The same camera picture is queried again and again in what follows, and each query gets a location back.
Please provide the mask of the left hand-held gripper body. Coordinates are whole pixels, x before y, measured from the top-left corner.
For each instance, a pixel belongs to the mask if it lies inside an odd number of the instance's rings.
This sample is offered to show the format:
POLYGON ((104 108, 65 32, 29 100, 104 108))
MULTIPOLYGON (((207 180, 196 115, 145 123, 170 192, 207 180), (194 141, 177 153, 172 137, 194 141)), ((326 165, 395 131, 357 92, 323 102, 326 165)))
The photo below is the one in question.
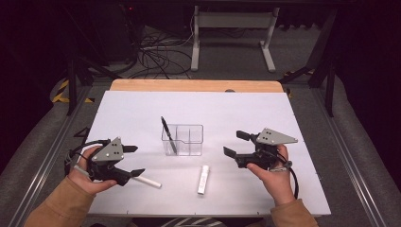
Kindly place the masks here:
POLYGON ((97 148, 88 161, 88 172, 91 180, 114 180, 124 186, 131 178, 131 174, 115 165, 124 159, 121 139, 116 137, 107 145, 97 148))

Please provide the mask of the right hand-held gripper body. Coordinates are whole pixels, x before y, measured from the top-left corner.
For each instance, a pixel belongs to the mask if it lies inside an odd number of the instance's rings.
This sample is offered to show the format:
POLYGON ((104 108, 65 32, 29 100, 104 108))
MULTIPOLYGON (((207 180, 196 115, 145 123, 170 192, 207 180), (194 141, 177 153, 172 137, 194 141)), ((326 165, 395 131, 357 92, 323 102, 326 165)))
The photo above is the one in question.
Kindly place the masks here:
POLYGON ((235 161, 239 168, 246 167, 247 164, 255 164, 262 169, 270 170, 277 162, 285 165, 287 159, 279 153, 278 145, 297 143, 298 140, 289 135, 265 128, 258 134, 249 133, 251 142, 255 146, 252 154, 237 154, 235 161))

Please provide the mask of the slim white pen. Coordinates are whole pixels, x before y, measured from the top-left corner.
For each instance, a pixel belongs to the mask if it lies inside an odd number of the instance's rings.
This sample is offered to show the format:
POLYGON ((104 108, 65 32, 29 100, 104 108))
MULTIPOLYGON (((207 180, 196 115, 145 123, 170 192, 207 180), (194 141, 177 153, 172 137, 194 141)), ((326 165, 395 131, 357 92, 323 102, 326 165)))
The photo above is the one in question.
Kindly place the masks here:
POLYGON ((150 185, 150 186, 155 187, 155 188, 161 188, 163 186, 161 183, 157 183, 157 182, 155 182, 155 181, 153 181, 151 179, 148 179, 148 178, 145 178, 145 177, 142 177, 142 176, 132 177, 132 179, 137 181, 137 182, 144 183, 144 184, 150 185))

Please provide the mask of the thick white marker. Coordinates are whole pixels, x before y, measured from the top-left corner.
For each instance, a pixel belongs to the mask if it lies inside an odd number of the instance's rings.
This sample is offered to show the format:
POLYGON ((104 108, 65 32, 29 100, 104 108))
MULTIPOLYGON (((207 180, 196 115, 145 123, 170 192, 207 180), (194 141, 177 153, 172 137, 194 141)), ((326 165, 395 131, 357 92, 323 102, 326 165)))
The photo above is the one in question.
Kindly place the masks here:
POLYGON ((203 195, 205 193, 205 188, 208 180, 208 175, 209 175, 210 167, 209 166, 203 166, 201 168, 200 172, 200 181, 199 181, 199 186, 198 186, 198 191, 197 193, 200 195, 203 195))

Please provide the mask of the clear plastic organizer box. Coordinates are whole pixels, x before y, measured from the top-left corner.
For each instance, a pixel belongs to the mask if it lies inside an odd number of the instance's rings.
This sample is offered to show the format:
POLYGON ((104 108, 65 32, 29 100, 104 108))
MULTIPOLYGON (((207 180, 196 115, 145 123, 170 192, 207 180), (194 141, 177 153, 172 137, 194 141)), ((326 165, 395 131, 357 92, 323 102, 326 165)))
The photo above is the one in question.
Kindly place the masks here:
POLYGON ((201 156, 203 125, 168 124, 170 135, 162 130, 166 156, 201 156))

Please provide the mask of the black pen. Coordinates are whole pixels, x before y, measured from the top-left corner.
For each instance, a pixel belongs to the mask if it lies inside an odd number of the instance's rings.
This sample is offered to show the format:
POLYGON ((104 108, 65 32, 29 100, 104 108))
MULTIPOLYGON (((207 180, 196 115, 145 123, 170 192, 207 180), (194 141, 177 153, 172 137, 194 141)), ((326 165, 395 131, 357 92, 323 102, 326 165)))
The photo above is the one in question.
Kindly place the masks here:
POLYGON ((166 132, 166 135, 167 135, 167 137, 168 137, 170 146, 172 147, 172 150, 173 150, 174 154, 177 154, 177 148, 176 148, 175 143, 174 143, 174 141, 173 141, 173 139, 172 139, 172 137, 171 137, 170 130, 169 130, 169 128, 168 128, 168 125, 167 125, 167 123, 166 123, 166 120, 165 120, 162 116, 161 116, 161 121, 162 121, 164 130, 165 130, 165 132, 166 132))

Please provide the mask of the person's left hand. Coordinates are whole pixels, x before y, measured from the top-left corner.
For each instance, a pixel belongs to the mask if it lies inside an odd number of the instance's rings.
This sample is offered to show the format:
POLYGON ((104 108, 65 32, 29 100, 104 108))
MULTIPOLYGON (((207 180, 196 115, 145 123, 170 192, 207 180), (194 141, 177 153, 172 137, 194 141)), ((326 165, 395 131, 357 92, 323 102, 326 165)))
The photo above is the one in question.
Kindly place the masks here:
POLYGON ((117 185, 115 180, 93 182, 89 176, 83 173, 83 171, 87 170, 89 156, 95 151, 96 147, 91 147, 84 150, 82 155, 78 158, 77 167, 72 168, 68 174, 68 178, 73 183, 91 195, 96 195, 97 193, 103 192, 117 185))

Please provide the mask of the person's right hand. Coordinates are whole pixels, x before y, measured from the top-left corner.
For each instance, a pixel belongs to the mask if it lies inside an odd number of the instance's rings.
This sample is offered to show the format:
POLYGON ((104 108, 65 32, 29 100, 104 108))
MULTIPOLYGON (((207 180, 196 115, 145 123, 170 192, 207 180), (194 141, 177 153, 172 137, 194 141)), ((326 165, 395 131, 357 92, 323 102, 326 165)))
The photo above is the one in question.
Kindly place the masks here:
POLYGON ((290 172, 288 170, 271 172, 255 164, 247 164, 247 168, 262 181, 276 206, 295 201, 290 183, 290 172))

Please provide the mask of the black metal stand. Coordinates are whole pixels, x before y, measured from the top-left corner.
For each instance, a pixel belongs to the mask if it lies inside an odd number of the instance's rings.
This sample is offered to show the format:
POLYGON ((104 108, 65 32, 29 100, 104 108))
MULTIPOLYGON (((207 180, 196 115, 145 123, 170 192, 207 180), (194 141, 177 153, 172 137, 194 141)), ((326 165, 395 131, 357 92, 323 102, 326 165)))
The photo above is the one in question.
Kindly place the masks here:
POLYGON ((68 115, 71 115, 78 106, 77 80, 83 86, 91 86, 94 82, 90 68, 94 68, 100 75, 110 79, 119 79, 116 73, 105 68, 106 61, 102 59, 95 45, 95 41, 87 35, 84 27, 87 20, 86 11, 82 7, 74 12, 68 6, 62 5, 64 13, 66 34, 64 38, 67 65, 67 79, 69 82, 69 108, 68 115))
POLYGON ((331 36, 332 27, 335 24, 337 12, 338 11, 336 9, 330 10, 329 16, 323 25, 321 34, 319 35, 318 40, 312 49, 306 65, 293 73, 289 73, 282 79, 279 79, 281 84, 285 84, 313 70, 312 76, 308 81, 308 85, 310 88, 319 88, 322 83, 326 81, 324 107, 328 115, 331 117, 333 117, 332 107, 335 70, 334 54, 329 51, 327 44, 331 36))

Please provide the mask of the person's striped clothing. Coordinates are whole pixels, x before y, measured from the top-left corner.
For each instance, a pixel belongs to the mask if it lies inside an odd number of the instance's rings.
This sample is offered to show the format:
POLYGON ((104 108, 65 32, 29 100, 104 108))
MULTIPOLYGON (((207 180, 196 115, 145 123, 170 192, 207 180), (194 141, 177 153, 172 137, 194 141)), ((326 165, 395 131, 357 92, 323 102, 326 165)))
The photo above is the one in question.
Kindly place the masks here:
POLYGON ((214 218, 174 218, 160 227, 227 227, 214 218))

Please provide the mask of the yellow black hazard tape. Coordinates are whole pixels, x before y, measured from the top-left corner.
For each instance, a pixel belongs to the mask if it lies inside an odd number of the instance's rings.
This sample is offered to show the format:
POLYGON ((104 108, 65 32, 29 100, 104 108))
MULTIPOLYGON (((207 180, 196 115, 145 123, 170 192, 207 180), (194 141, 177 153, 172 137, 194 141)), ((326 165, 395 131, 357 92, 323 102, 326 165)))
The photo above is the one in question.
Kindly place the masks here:
POLYGON ((56 103, 56 102, 68 103, 69 102, 69 98, 68 97, 63 97, 62 96, 62 94, 66 90, 68 84, 69 84, 69 80, 68 79, 65 79, 61 83, 60 88, 58 89, 57 93, 53 97, 53 100, 52 100, 53 103, 56 103))

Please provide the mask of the black equipment box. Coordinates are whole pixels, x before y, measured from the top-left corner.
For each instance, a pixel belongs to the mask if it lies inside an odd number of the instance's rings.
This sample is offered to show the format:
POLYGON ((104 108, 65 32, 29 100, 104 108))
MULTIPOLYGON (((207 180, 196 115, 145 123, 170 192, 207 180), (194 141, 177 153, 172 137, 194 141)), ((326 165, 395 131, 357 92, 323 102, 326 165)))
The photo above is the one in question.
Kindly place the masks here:
POLYGON ((110 62, 136 62, 125 13, 120 5, 102 5, 102 42, 106 59, 110 62))

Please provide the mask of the metal floor rail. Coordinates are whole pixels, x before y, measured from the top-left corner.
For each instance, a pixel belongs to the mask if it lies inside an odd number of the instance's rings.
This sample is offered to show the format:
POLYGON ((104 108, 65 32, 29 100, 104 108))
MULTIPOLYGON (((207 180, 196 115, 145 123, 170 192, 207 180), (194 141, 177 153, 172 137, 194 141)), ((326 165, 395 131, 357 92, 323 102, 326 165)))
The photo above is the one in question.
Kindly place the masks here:
POLYGON ((328 114, 328 111, 325 108, 323 95, 318 89, 312 89, 311 93, 316 100, 321 112, 323 113, 323 118, 330 129, 330 133, 334 137, 334 141, 341 161, 372 227, 388 227, 386 221, 384 220, 381 212, 376 205, 376 202, 372 196, 370 189, 368 188, 368 185, 366 184, 365 179, 362 177, 359 168, 357 167, 357 164, 351 155, 350 149, 348 148, 346 142, 344 141, 344 138, 340 134, 340 130, 334 118, 328 114))
POLYGON ((67 104, 55 105, 29 133, 11 158, 1 182, 8 194, 4 214, 10 219, 4 227, 23 227, 26 217, 38 199, 44 184, 63 154, 67 133, 71 130, 84 99, 91 91, 90 86, 78 90, 77 107, 68 115, 67 104))

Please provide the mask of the white desk frame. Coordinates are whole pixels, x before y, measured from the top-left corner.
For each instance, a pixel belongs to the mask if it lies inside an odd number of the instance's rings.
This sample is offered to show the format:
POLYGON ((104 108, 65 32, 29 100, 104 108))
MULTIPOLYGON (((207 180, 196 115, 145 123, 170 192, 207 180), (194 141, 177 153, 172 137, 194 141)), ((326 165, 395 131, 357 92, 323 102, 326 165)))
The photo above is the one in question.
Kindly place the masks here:
POLYGON ((279 8, 268 12, 207 12, 201 11, 199 6, 194 7, 193 14, 193 47, 191 67, 192 71, 199 69, 200 60, 200 29, 201 28, 265 28, 267 36, 259 45, 270 72, 276 68, 270 53, 270 41, 279 15, 279 8))

